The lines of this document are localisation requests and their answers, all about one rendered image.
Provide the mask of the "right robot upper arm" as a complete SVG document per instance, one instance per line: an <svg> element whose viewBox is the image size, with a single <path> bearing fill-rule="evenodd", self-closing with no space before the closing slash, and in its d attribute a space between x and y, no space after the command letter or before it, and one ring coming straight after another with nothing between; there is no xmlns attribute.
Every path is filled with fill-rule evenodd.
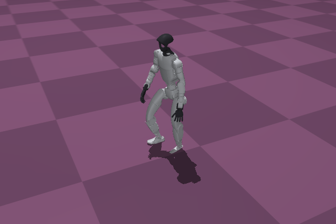
<svg viewBox="0 0 336 224"><path fill-rule="evenodd" d="M159 64L158 64L158 52L161 51L160 49L154 51L154 59L153 59L153 66L151 67L151 71L157 73L159 71Z"/></svg>

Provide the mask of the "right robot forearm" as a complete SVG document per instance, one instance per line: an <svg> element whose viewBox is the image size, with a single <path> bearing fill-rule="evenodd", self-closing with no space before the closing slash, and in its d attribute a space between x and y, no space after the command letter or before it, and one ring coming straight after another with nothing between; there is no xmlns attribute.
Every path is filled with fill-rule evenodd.
<svg viewBox="0 0 336 224"><path fill-rule="evenodd" d="M147 79L146 79L146 83L145 83L145 84L148 84L148 88L150 88L150 85L151 85L151 83L152 83L154 77L155 77L155 73L152 72L151 69L150 69L149 75L148 75L148 77L147 77ZM145 84L144 84L144 85L145 85ZM147 89L148 89L148 88L147 88Z"/></svg>

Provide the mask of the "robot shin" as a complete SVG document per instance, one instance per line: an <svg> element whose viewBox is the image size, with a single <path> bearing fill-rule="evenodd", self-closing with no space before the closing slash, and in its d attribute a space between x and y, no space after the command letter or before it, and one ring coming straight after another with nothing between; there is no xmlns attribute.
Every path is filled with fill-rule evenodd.
<svg viewBox="0 0 336 224"><path fill-rule="evenodd" d="M182 137L183 137L183 124L179 125L177 131L173 128L173 136L176 142L176 146L181 148L182 147Z"/></svg>
<svg viewBox="0 0 336 224"><path fill-rule="evenodd" d="M159 139L161 139L161 135L159 133L159 126L157 123L154 123L152 125L149 125L147 122L146 122L147 126L149 127L149 129L151 130L151 132Z"/></svg>

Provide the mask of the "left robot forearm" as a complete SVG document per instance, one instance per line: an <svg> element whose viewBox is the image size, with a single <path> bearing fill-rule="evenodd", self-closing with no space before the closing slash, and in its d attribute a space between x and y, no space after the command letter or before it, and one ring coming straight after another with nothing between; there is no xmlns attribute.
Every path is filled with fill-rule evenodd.
<svg viewBox="0 0 336 224"><path fill-rule="evenodd" d="M178 83L178 108L183 108L183 102L184 102L184 93L185 93L185 85L184 83L180 82Z"/></svg>

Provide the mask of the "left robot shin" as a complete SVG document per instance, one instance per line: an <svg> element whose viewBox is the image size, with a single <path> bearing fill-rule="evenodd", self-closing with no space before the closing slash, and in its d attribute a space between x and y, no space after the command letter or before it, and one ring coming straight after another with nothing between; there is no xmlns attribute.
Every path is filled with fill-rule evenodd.
<svg viewBox="0 0 336 224"><path fill-rule="evenodd" d="M179 125L177 131L173 128L173 136L176 142L176 146L181 148L182 147L182 137L183 137L183 124Z"/></svg>

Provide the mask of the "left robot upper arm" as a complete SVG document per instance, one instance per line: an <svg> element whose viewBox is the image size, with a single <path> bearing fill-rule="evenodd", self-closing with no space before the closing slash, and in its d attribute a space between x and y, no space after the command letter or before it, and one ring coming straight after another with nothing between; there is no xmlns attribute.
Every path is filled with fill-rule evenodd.
<svg viewBox="0 0 336 224"><path fill-rule="evenodd" d="M185 85L185 78L184 78L184 73L183 73L183 64L182 62L177 59L177 58L173 58L172 59L172 67L175 70L176 76L179 79L179 81L177 82L177 87L178 87L178 83L182 82Z"/></svg>

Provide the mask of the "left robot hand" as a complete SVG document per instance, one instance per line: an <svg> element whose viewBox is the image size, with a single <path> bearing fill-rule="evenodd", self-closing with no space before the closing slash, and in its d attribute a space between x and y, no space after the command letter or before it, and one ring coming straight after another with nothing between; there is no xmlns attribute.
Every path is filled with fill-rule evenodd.
<svg viewBox="0 0 336 224"><path fill-rule="evenodd" d="M183 105L184 106L184 105ZM182 121L183 121L183 112L182 112L182 110L183 110L183 108L182 109L180 109L180 108L178 108L178 103L177 103L177 107L176 107L176 111L175 111L175 113L172 115L172 117L175 115L175 120L174 121L176 121L176 117L177 117L177 122L178 122L178 120L179 120L179 122L181 121L181 117L182 117Z"/></svg>

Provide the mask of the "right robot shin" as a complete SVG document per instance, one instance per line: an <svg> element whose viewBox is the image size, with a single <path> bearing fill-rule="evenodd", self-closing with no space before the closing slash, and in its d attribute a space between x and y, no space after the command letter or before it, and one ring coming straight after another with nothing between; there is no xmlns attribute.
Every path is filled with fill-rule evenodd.
<svg viewBox="0 0 336 224"><path fill-rule="evenodd" d="M149 129L151 130L151 132L159 139L161 139L161 135L159 133L159 126L157 123L154 123L152 125L149 125L147 122L146 122L147 126L149 127Z"/></svg>

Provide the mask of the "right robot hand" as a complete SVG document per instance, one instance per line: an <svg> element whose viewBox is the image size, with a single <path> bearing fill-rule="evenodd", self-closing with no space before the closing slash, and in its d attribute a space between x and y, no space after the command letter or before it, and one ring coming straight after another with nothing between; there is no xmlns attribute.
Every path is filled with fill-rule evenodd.
<svg viewBox="0 0 336 224"><path fill-rule="evenodd" d="M146 90L148 90L147 88L148 88L148 84L145 84L144 87L143 87L143 91L142 91L142 93L141 93L141 97L140 97L140 101L141 101L142 103L145 103L144 95L145 95L145 93L146 93Z"/></svg>

